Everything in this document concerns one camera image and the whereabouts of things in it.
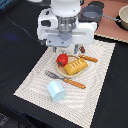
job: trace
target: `black cable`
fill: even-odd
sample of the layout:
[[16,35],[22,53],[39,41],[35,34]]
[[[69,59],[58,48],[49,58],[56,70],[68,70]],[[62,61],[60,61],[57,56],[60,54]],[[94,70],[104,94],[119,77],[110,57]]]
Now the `black cable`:
[[14,23],[12,20],[10,20],[6,15],[5,13],[1,10],[1,13],[4,15],[4,17],[9,21],[11,22],[13,25],[15,25],[16,27],[20,28],[21,30],[23,30],[32,40],[40,43],[41,45],[44,45],[46,44],[46,40],[36,40],[34,39],[27,30],[25,30],[24,28],[20,27],[19,25],[17,25],[16,23]]

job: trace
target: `striped placemat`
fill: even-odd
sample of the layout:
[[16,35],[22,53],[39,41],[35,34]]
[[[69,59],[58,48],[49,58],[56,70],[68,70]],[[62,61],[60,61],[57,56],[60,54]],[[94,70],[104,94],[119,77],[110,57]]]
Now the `striped placemat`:
[[83,70],[80,76],[72,78],[72,80],[85,84],[86,88],[80,89],[58,80],[63,86],[66,96],[57,103],[52,102],[47,90],[47,85],[54,79],[46,76],[44,72],[45,70],[50,70],[59,75],[55,68],[56,58],[62,50],[67,54],[73,54],[74,44],[71,44],[68,48],[57,48],[56,53],[53,53],[52,48],[49,47],[14,95],[49,110],[83,128],[89,128],[114,47],[114,43],[98,40],[94,40],[90,45],[84,45],[85,53],[83,55],[97,58],[98,62],[86,61],[88,67]]

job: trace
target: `table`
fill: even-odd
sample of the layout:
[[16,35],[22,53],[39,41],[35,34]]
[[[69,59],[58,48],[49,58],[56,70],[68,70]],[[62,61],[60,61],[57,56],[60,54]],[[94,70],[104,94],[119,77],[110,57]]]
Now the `table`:
[[[8,18],[37,39],[37,18],[42,8],[27,1],[17,0],[4,12]],[[127,128],[128,44],[98,36],[95,36],[95,39],[116,43],[116,46],[91,128]],[[15,27],[0,14],[0,104],[55,128],[80,128],[54,113],[13,95],[46,49],[46,46],[33,41],[24,31]]]

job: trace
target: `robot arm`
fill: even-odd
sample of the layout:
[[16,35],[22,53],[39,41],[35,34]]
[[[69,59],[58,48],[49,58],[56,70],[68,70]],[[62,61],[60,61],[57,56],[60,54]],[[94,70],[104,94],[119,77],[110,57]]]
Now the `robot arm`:
[[97,23],[78,21],[81,2],[82,0],[51,0],[50,8],[42,10],[39,15],[38,39],[47,40],[46,45],[52,47],[69,47],[71,43],[91,44]]

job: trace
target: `metal fork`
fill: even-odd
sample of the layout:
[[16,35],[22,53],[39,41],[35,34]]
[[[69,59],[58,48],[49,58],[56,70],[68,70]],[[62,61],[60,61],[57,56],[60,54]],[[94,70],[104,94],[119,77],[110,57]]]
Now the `metal fork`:
[[75,82],[75,81],[72,81],[70,79],[67,79],[67,78],[60,78],[59,76],[57,76],[56,74],[54,74],[53,72],[50,72],[48,70],[45,71],[45,74],[53,79],[60,79],[60,80],[63,80],[64,82],[66,83],[69,83],[71,85],[74,85],[76,87],[79,87],[79,88],[86,88],[85,85],[81,84],[81,83],[78,83],[78,82]]

